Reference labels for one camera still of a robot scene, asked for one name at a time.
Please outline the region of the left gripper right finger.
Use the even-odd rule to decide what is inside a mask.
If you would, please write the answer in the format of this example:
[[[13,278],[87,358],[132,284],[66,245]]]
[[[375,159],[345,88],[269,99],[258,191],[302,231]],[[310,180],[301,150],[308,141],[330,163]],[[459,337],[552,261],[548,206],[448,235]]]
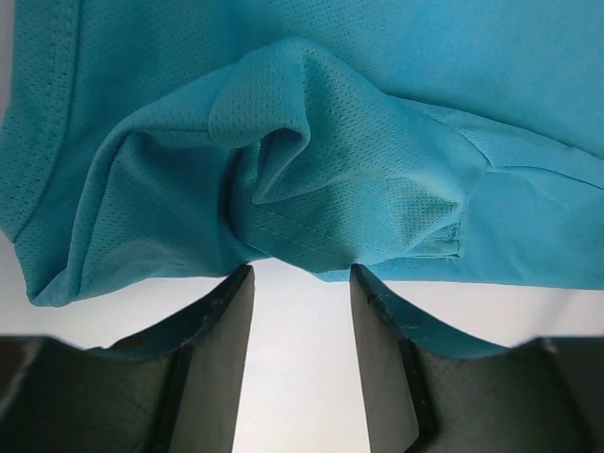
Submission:
[[[599,452],[603,341],[483,341],[414,306],[362,265],[350,295],[374,452]]]

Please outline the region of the teal t-shirt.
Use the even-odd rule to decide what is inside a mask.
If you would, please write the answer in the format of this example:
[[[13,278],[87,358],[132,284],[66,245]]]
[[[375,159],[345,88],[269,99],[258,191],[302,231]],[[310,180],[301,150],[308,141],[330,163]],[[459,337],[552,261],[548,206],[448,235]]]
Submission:
[[[1,228],[43,307],[275,258],[603,286],[599,1],[19,1]]]

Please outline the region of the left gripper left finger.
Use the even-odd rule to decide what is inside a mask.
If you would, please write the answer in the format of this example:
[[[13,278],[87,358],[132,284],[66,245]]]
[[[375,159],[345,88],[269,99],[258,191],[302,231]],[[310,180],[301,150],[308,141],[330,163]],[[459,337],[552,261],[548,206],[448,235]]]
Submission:
[[[254,305],[244,265],[111,347],[1,339],[5,452],[229,452]]]

